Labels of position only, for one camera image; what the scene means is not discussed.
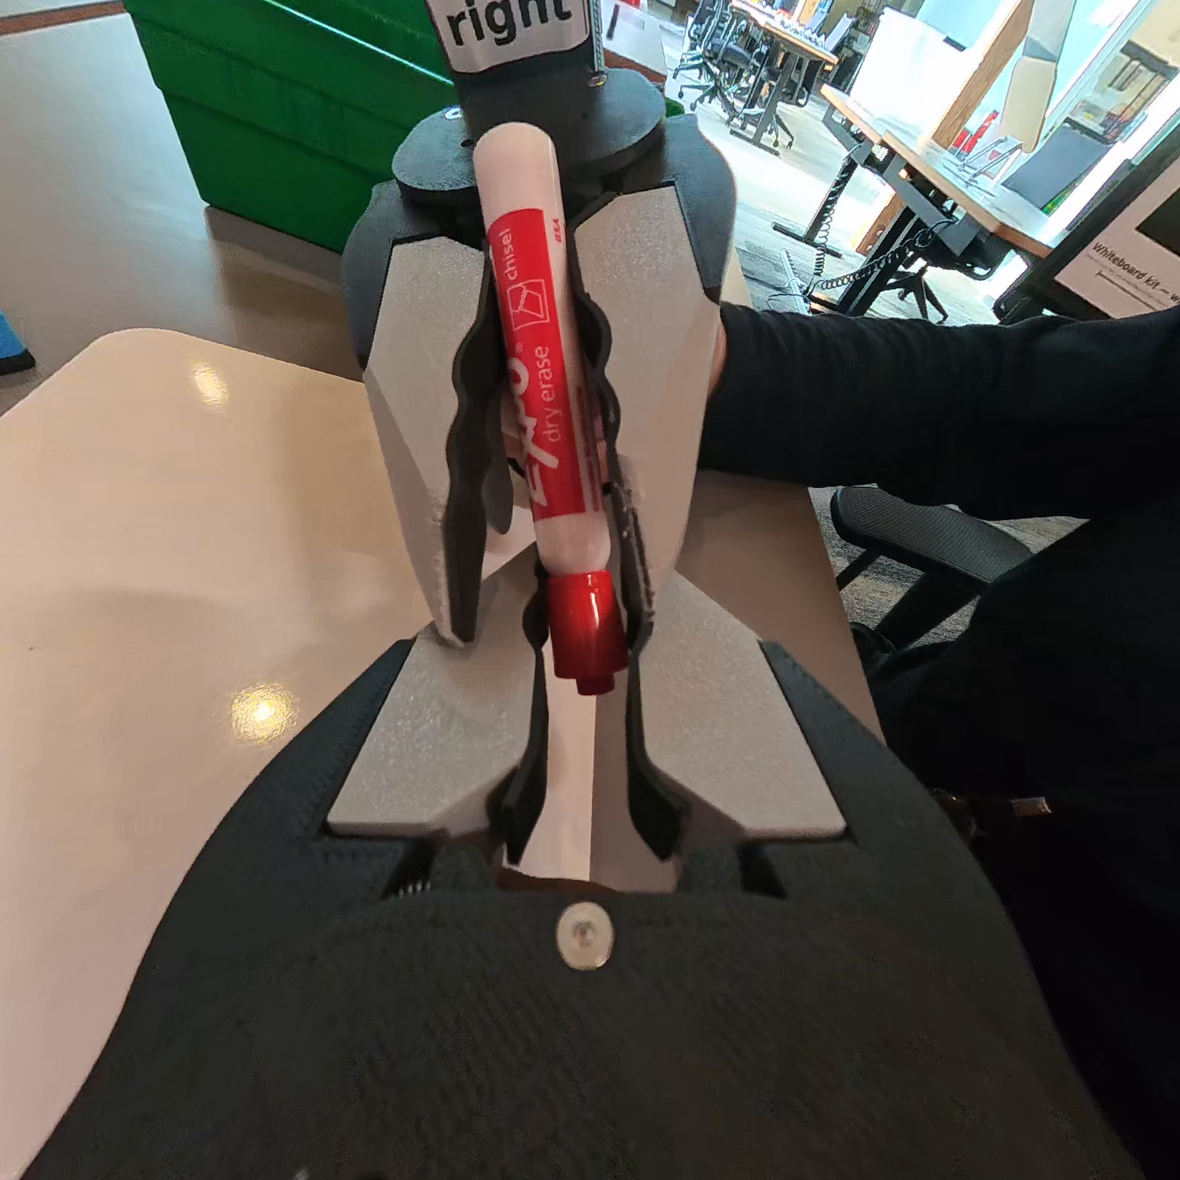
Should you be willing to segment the black mesh office chair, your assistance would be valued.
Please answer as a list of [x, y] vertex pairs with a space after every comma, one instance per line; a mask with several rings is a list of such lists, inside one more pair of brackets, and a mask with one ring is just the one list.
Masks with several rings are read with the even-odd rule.
[[875, 486], [846, 486], [830, 499], [836, 534], [860, 552], [836, 575], [846, 589], [881, 559], [919, 573], [875, 628], [906, 649], [945, 624], [996, 580], [1032, 556], [1023, 541], [951, 506], [913, 506]]

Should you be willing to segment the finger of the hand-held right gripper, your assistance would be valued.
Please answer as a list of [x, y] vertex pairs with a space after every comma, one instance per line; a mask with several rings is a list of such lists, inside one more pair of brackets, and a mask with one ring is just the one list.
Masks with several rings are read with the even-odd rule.
[[504, 375], [486, 254], [395, 246], [364, 384], [409, 562], [451, 645], [475, 642], [489, 535], [511, 530]]
[[718, 305], [673, 186], [604, 198], [572, 232], [628, 639], [649, 639], [694, 495]]

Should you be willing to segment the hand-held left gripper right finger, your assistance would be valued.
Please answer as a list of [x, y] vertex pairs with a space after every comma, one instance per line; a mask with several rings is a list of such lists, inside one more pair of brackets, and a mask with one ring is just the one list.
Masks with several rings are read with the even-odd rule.
[[846, 833], [759, 637], [680, 573], [629, 669], [625, 755], [629, 819], [659, 861]]

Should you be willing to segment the red whiteboard marker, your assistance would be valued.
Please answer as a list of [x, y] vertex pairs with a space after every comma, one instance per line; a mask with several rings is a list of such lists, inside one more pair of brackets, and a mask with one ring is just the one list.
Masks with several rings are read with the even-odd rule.
[[538, 556], [553, 594], [589, 600], [612, 587], [611, 540], [556, 151], [538, 127], [510, 122], [478, 141], [473, 162]]

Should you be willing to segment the red marker cap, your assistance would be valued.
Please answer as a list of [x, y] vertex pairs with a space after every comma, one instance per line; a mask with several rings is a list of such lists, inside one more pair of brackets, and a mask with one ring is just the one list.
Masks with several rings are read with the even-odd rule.
[[610, 571], [549, 576], [545, 585], [555, 677], [583, 697], [601, 697], [629, 665], [622, 613]]

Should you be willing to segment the person's dark clothing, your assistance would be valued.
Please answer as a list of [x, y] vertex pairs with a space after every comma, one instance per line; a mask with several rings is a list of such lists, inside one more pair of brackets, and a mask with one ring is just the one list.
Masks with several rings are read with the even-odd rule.
[[1177, 1177], [1177, 496], [1016, 566], [954, 641], [870, 676], [886, 743], [964, 800], [1069, 1055]]

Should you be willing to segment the white whiteboard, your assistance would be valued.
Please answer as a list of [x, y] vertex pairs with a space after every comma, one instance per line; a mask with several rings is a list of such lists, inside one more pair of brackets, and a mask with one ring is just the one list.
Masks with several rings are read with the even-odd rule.
[[327, 816], [413, 639], [367, 388], [164, 330], [3, 416], [4, 1177], [604, 1177], [625, 926]]

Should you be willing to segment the person's right forearm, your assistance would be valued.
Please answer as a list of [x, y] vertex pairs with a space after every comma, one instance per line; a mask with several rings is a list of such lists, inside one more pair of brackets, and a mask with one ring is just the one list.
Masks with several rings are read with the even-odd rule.
[[1013, 326], [721, 306], [698, 465], [985, 520], [1177, 517], [1179, 312]]

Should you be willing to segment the black and white tag sign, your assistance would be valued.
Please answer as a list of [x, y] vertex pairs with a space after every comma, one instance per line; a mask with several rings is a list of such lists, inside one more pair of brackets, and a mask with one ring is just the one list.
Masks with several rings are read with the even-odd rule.
[[1177, 218], [1179, 159], [1135, 169], [997, 299], [997, 320], [1118, 320], [1177, 308]]

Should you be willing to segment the green plastic bin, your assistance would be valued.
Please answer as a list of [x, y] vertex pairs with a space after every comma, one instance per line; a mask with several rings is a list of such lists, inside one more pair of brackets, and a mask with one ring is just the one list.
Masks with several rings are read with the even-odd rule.
[[126, 2], [206, 205], [341, 253], [455, 99], [421, 2]]

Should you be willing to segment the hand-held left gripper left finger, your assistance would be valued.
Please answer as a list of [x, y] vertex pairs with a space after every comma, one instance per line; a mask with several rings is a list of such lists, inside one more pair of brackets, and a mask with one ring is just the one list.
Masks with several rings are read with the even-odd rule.
[[334, 835], [480, 839], [523, 861], [549, 770], [538, 592], [537, 576], [489, 578], [472, 645], [417, 634], [329, 811]]

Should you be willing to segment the wooden post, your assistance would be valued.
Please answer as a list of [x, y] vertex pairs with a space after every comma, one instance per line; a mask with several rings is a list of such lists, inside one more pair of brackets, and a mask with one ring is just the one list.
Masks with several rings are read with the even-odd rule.
[[889, 149], [889, 200], [862, 239], [884, 245], [906, 212], [910, 197], [934, 204], [936, 184], [920, 163], [933, 166], [937, 153], [968, 125], [979, 101], [1021, 48], [1032, 3], [900, 3], [885, 6], [851, 87], [853, 101], [879, 128]]

